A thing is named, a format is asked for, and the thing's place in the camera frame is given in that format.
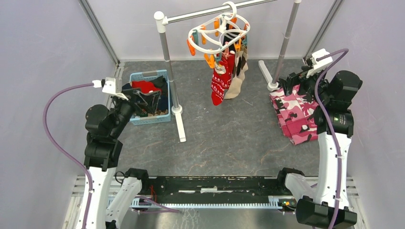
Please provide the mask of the pink camouflage bag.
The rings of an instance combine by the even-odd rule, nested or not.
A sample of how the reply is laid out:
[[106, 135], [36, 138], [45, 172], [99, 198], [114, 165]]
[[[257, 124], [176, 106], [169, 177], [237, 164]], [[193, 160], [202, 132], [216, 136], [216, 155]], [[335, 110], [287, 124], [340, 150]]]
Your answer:
[[282, 88], [269, 95], [279, 127], [294, 145], [318, 139], [314, 111], [319, 105], [311, 95], [299, 94], [299, 89], [300, 86], [295, 85], [290, 95], [285, 95]]

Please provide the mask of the teal clothespin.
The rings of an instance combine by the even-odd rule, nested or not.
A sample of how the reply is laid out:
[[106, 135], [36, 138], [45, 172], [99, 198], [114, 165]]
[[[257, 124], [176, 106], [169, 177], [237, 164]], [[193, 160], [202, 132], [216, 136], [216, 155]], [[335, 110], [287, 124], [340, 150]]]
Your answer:
[[222, 60], [222, 53], [217, 53], [214, 56], [214, 67], [217, 70], [220, 70], [223, 66], [220, 64], [220, 61]]

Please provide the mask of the pink clothespin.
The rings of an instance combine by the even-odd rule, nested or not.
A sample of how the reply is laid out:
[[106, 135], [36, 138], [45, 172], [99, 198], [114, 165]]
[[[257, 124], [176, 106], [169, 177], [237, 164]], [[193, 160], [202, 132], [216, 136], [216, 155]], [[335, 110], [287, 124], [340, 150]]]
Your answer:
[[225, 50], [225, 51], [221, 52], [221, 61], [222, 62], [227, 61], [228, 57], [229, 57], [229, 51], [228, 50]]

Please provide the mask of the black white-striped sock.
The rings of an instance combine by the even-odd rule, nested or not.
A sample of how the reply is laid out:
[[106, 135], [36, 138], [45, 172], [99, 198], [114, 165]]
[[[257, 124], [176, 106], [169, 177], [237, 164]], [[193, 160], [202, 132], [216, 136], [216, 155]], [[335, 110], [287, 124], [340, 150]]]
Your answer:
[[229, 47], [227, 47], [225, 50], [222, 51], [222, 53], [226, 53], [226, 52], [233, 52], [233, 53], [237, 53], [237, 51], [235, 50], [234, 47], [234, 43], [232, 43], [231, 41], [238, 37], [240, 33], [238, 32], [229, 32], [229, 33], [223, 33], [221, 36], [221, 41], [222, 41], [222, 46], [225, 46], [226, 44], [230, 44]]

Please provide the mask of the white clip hanger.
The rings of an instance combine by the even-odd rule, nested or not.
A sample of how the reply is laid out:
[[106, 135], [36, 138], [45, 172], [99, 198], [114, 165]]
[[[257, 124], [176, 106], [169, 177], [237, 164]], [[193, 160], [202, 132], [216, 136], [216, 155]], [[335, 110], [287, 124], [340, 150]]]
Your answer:
[[196, 52], [199, 51], [204, 54], [205, 53], [208, 53], [208, 54], [220, 53], [223, 50], [225, 50], [227, 47], [230, 46], [229, 43], [226, 44], [225, 46], [222, 46], [222, 41], [220, 39], [221, 39], [221, 37], [222, 37], [221, 35], [223, 33], [229, 33], [229, 32], [240, 33], [238, 37], [234, 38], [231, 41], [232, 43], [235, 43], [239, 39], [246, 38], [248, 32], [250, 32], [251, 25], [244, 17], [237, 14], [236, 4], [231, 1], [227, 1], [223, 5], [230, 6], [232, 11], [221, 13], [220, 15], [215, 17], [215, 18], [220, 19], [218, 37], [216, 37], [214, 34], [215, 29], [214, 29], [213, 22], [214, 22], [215, 18], [210, 19], [207, 22], [201, 24], [201, 25], [206, 26], [206, 29], [204, 30], [204, 33], [205, 33], [204, 36], [205, 36], [207, 42], [205, 45], [203, 45], [201, 42], [201, 32], [202, 32], [201, 25], [196, 26], [189, 31], [187, 38], [189, 38], [191, 35], [194, 36], [194, 40], [195, 40], [194, 47], [196, 49]]

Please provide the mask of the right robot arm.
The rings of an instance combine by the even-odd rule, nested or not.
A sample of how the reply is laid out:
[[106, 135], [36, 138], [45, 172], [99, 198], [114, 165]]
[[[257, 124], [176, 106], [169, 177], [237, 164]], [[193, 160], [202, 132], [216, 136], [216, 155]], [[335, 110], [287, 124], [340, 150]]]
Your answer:
[[317, 185], [311, 187], [300, 170], [285, 167], [279, 171], [276, 189], [282, 195], [292, 194], [300, 224], [320, 229], [348, 229], [358, 221], [358, 214], [350, 209], [346, 179], [354, 134], [349, 106], [361, 86], [359, 76], [347, 70], [338, 71], [330, 82], [320, 80], [314, 94], [320, 99], [315, 110], [320, 148]]

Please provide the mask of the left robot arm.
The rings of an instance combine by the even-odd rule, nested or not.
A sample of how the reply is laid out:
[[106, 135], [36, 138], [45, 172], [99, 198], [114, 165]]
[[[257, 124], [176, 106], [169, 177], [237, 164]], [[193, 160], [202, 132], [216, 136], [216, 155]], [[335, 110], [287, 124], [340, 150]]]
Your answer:
[[147, 170], [130, 168], [124, 174], [121, 188], [108, 205], [112, 178], [118, 166], [123, 144], [118, 137], [129, 123], [132, 115], [146, 102], [159, 99], [159, 92], [142, 93], [137, 89], [123, 90], [125, 99], [113, 97], [113, 108], [97, 104], [88, 109], [85, 118], [87, 145], [84, 167], [90, 173], [85, 179], [88, 195], [83, 198], [78, 229], [118, 229], [137, 194], [150, 189]]

